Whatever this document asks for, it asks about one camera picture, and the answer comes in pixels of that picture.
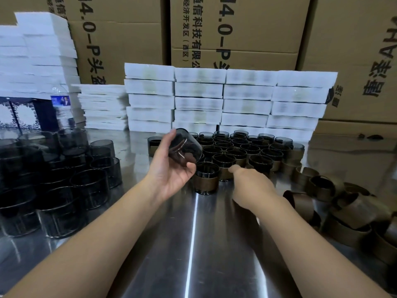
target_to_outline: plastic bottle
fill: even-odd
[[[59,83],[52,87],[51,101],[56,111],[56,118],[60,129],[75,127],[72,105],[68,91]]]

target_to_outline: bottle label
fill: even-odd
[[[51,95],[51,101],[53,106],[70,106],[70,97],[68,95],[64,96],[53,96]]]

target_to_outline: reflective surface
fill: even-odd
[[[89,142],[114,141],[125,190],[146,174],[147,138],[153,133],[88,130]],[[397,209],[395,140],[314,136],[302,160],[320,173],[333,173],[363,186]],[[279,194],[294,190],[274,180]],[[109,297],[300,297],[277,247],[256,218],[231,200],[233,182],[220,182],[216,195],[202,196],[189,182],[154,215],[121,267]],[[122,195],[115,188],[113,201]],[[325,205],[315,203],[324,220]],[[104,209],[92,213],[91,219]],[[0,238],[0,294],[64,240],[48,240],[41,231]],[[390,268],[368,253],[329,241],[390,293]]]

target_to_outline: person's left hand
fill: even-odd
[[[196,172],[196,164],[188,162],[186,167],[182,167],[168,157],[168,149],[175,135],[175,129],[164,135],[145,177],[161,203],[176,194]]]

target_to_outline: person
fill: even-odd
[[[172,130],[163,137],[141,182],[38,264],[5,297],[106,297],[151,216],[195,173],[195,164],[181,167],[168,158],[175,135]],[[390,297],[278,196],[265,175],[238,165],[230,171],[233,199],[268,230],[303,298]]]

